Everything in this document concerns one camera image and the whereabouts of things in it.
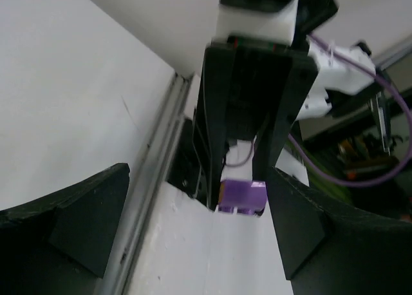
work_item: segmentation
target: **white surface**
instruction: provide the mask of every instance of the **white surface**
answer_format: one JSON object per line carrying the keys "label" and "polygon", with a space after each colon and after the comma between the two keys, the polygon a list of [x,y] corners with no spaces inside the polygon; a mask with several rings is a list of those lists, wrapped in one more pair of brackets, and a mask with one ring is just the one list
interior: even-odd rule
{"label": "white surface", "polygon": [[0,210],[137,154],[173,69],[89,0],[0,0]]}
{"label": "white surface", "polygon": [[[192,116],[197,92],[185,114]],[[228,162],[243,160],[241,142]],[[305,167],[282,150],[277,167],[308,184]],[[222,178],[251,179],[252,162],[225,169]],[[269,206],[261,218],[212,213],[164,183],[156,199],[129,295],[292,295],[286,281]]]}
{"label": "white surface", "polygon": [[[201,72],[216,29],[219,0],[93,0],[173,68]],[[412,33],[412,0],[338,0],[338,15],[319,30],[350,46],[365,39],[374,55]]]}
{"label": "white surface", "polygon": [[324,88],[317,88],[313,93],[310,92],[309,96],[304,100],[296,120],[322,118],[325,116],[332,108],[332,104],[326,102],[327,98],[328,93]]}
{"label": "white surface", "polygon": [[278,14],[250,13],[221,6],[213,38],[226,41],[236,33],[290,45],[295,34],[297,2],[294,0]]}
{"label": "white surface", "polygon": [[[370,71],[375,71],[371,59],[359,48],[334,47],[334,50],[357,62]],[[319,74],[313,87],[333,88],[348,95],[355,95],[370,85],[373,79],[344,62],[322,51],[315,43],[310,43],[309,55],[315,59]]]}

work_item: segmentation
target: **purple object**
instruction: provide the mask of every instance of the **purple object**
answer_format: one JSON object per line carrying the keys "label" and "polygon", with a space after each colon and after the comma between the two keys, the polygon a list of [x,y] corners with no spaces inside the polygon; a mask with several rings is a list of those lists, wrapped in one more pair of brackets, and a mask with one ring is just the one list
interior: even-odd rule
{"label": "purple object", "polygon": [[225,180],[221,183],[220,207],[237,207],[238,213],[261,211],[267,201],[266,184],[257,181]]}
{"label": "purple object", "polygon": [[234,213],[234,207],[219,206],[219,211],[221,213]]}
{"label": "purple object", "polygon": [[245,214],[247,216],[253,216],[255,214],[255,211],[251,209],[239,209],[238,208],[238,214]]}

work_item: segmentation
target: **purple cable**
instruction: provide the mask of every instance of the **purple cable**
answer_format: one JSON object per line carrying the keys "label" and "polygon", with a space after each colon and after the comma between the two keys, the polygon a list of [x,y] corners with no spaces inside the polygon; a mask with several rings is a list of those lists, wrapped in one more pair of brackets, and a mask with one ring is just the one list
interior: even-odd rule
{"label": "purple cable", "polygon": [[[314,36],[314,35],[309,35],[309,38],[316,43],[319,47],[321,47],[323,50],[327,51],[328,53],[331,53],[330,51],[330,45],[324,41],[322,41],[320,38]],[[400,108],[404,111],[407,123],[409,125],[409,139],[412,139],[412,115],[411,112],[405,103],[404,99],[400,96],[399,92],[383,77],[379,75],[375,75],[374,72],[370,71],[369,69],[365,68],[364,66],[358,64],[357,62],[337,53],[334,52],[333,56],[338,59],[339,61],[345,62],[346,64],[349,64],[355,68],[357,68],[360,71],[363,71],[365,74],[369,75],[370,77],[373,77],[375,81],[380,84],[383,88],[387,89],[393,99],[399,104]],[[319,176],[323,177],[327,181],[333,182],[334,184],[340,185],[340,186],[346,186],[346,187],[371,187],[371,186],[376,186],[378,184],[381,184],[394,176],[396,176],[404,167],[405,165],[409,162],[409,159],[412,157],[412,141],[409,141],[409,146],[407,148],[407,153],[406,156],[402,161],[399,162],[398,165],[396,165],[389,173],[386,173],[385,175],[367,180],[367,181],[362,181],[362,182],[351,182],[351,181],[346,181],[346,180],[341,180],[335,177],[332,177],[328,174],[323,173],[306,155],[306,153],[303,151],[303,149],[300,147],[300,145],[297,143],[297,141],[289,134],[288,136],[289,140],[291,143],[295,146],[296,150],[300,153],[302,156],[303,160],[317,173]]]}

